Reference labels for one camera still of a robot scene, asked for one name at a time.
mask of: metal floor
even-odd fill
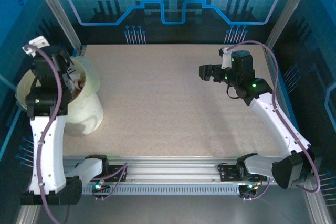
[[[60,222],[66,207],[51,207]],[[35,224],[52,223],[41,207]],[[113,196],[95,201],[83,196],[71,207],[69,223],[313,223],[305,194],[271,186],[262,200],[238,196]]]

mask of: glass panel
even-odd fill
[[[0,152],[0,222],[9,224],[16,222],[33,160],[33,149],[28,147],[29,120],[15,106],[16,86],[32,64],[32,57],[22,46],[44,35],[51,44],[61,44],[70,53],[72,47],[44,0],[0,0],[0,28],[0,148],[8,141]]]
[[[322,189],[336,175],[336,0],[301,0],[274,46],[299,129],[323,149]],[[336,190],[322,191],[336,216]]]
[[[60,0],[85,44],[266,41],[287,0]]]

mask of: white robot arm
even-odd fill
[[[44,192],[49,205],[77,204],[82,194],[82,187],[94,177],[107,175],[108,160],[103,155],[88,156],[82,164],[70,173],[64,174],[63,169],[63,134],[68,113],[68,104],[75,90],[73,81],[78,79],[74,64],[68,53],[59,46],[50,46],[48,41],[40,36],[29,42],[43,51],[53,61],[61,78],[62,100],[55,120],[52,122],[41,152],[41,175],[44,183]],[[40,184],[37,177],[37,146],[53,113],[57,88],[54,74],[46,60],[32,49],[25,50],[34,57],[31,68],[40,86],[31,87],[26,98],[27,115],[34,137],[34,165],[29,190],[22,194],[22,205],[41,204]]]
[[[238,159],[236,169],[233,167],[231,169],[236,170],[240,178],[249,179],[253,174],[274,178],[284,189],[313,177],[312,167],[298,141],[308,151],[317,169],[322,161],[321,151],[311,147],[278,104],[273,106],[273,91],[264,79],[255,78],[251,54],[248,51],[227,52],[227,48],[221,48],[219,55],[223,58],[221,65],[200,66],[201,79],[209,81],[213,77],[214,82],[224,82],[228,88],[233,87],[237,98],[243,99],[246,105],[262,119],[273,135],[281,155],[281,157],[262,157],[256,153],[248,154]],[[296,134],[296,139],[289,130]]]

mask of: speckled surface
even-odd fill
[[[88,45],[99,71],[104,118],[96,131],[64,136],[64,155],[279,155],[262,121],[225,84],[204,82],[198,68],[220,64],[219,45]],[[256,76],[271,84],[260,46],[240,46]]]

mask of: enclosure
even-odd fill
[[[64,134],[64,171],[90,154],[129,166],[121,189],[104,202],[91,196],[92,184],[84,187],[70,223],[334,222],[336,0],[0,0],[0,7],[2,223],[52,223],[43,206],[20,204],[33,136],[16,91],[33,63],[22,47],[38,36],[89,59],[100,79],[103,120],[88,135]],[[222,193],[235,187],[221,182],[218,164],[249,153],[279,156],[243,101],[198,76],[199,66],[222,63],[221,47],[248,40],[272,49],[279,105],[323,151],[317,194],[274,182],[253,202]],[[256,76],[273,88],[270,54],[252,44],[239,50],[251,53]],[[314,188],[315,179],[305,186]],[[66,207],[51,209],[65,216]]]

